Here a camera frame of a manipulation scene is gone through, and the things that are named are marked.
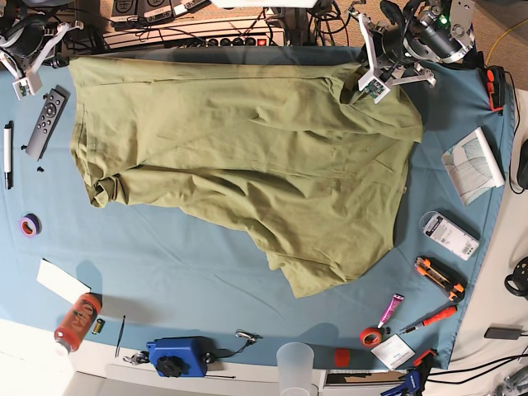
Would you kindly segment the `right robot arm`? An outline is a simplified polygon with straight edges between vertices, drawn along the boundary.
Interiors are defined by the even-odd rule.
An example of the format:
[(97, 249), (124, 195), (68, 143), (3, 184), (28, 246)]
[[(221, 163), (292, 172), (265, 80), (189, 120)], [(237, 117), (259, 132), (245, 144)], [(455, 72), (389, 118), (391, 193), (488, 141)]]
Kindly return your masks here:
[(17, 81), (34, 78), (42, 65), (68, 65), (63, 42), (70, 32), (84, 28), (81, 21), (60, 20), (58, 13), (68, 5), (68, 1), (1, 2), (1, 63)]

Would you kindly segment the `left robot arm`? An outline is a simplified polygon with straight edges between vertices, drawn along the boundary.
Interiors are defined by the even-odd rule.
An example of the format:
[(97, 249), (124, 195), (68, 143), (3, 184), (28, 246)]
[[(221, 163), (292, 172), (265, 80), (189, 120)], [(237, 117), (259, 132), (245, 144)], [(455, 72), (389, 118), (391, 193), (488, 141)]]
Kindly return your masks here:
[(474, 48), (474, 1), (409, 1), (404, 7), (382, 1), (380, 10), (389, 21), (374, 23), (356, 9), (348, 9), (358, 22), (364, 45), (358, 61), (366, 67), (358, 87), (375, 101), (392, 87), (425, 82), (436, 85), (433, 72), (423, 61), (454, 64)]

